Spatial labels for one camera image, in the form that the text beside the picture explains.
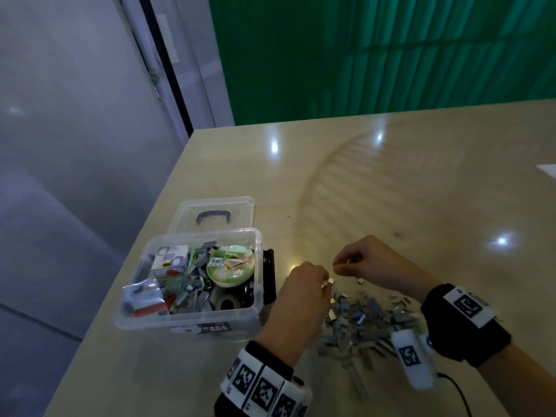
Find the pile of staples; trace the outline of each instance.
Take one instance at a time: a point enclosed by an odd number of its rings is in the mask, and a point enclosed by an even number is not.
[[[411,304],[407,297],[390,296],[390,301],[391,307],[385,310],[365,292],[350,302],[344,291],[330,300],[330,311],[323,324],[325,345],[319,348],[319,356],[342,361],[363,402],[369,397],[354,357],[360,355],[365,368],[372,370],[370,351],[381,359],[397,357],[390,341],[392,332],[419,326],[419,315],[407,308]]]

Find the plastic storage box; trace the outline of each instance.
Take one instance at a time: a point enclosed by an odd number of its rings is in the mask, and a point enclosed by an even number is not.
[[[256,228],[250,228],[253,225],[254,208],[255,202],[251,197],[191,200],[181,203],[169,233],[155,237],[145,245],[137,271],[129,278],[129,284],[147,279],[152,263],[151,257],[163,246],[186,244],[190,248],[196,248],[212,240],[216,240],[218,246],[242,244],[255,252],[254,302],[251,307],[133,317],[123,307],[122,301],[116,313],[116,326],[123,330],[169,328],[172,332],[204,339],[210,338],[201,336],[207,333],[234,339],[248,338],[257,333],[261,327],[259,313],[263,306],[264,289],[262,236]],[[245,224],[249,228],[237,227]]]

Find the right hand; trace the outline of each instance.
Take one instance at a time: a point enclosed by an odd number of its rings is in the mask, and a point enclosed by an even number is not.
[[[430,290],[442,284],[375,236],[366,236],[345,246],[332,265],[338,275],[363,278],[420,303],[425,301]]]

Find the hand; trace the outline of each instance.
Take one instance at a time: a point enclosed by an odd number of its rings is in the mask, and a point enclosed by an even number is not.
[[[260,345],[293,367],[330,310],[328,272],[304,262],[286,278],[268,321],[255,337]]]
[[[430,290],[442,284],[375,236],[366,236],[345,246],[332,265],[338,275],[364,278],[420,303],[425,301]]]

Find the black handle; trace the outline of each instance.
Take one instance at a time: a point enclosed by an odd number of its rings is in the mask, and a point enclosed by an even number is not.
[[[204,217],[212,215],[226,215],[226,223],[228,224],[230,223],[230,219],[232,217],[230,211],[205,211],[197,215],[197,219],[195,220],[195,222],[197,222],[197,224],[200,224]]]
[[[274,250],[262,251],[262,296],[263,304],[276,301],[276,274],[274,273]]]

